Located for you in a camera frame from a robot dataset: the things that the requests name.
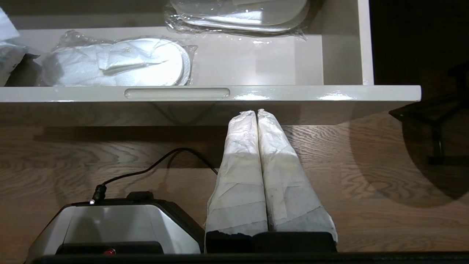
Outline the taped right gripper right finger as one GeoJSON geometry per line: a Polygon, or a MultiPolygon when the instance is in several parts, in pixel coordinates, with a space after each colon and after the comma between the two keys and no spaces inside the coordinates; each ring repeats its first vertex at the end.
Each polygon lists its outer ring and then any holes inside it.
{"type": "Polygon", "coordinates": [[[269,226],[275,232],[325,234],[332,246],[338,233],[277,118],[258,110],[259,153],[269,226]]]}

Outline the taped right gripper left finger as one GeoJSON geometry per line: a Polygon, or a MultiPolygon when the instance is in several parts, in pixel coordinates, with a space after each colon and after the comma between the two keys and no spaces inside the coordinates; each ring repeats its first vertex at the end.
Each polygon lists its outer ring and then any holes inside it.
{"type": "Polygon", "coordinates": [[[207,204],[206,253],[251,252],[253,238],[269,230],[258,143],[255,112],[243,111],[230,120],[207,204]]]}

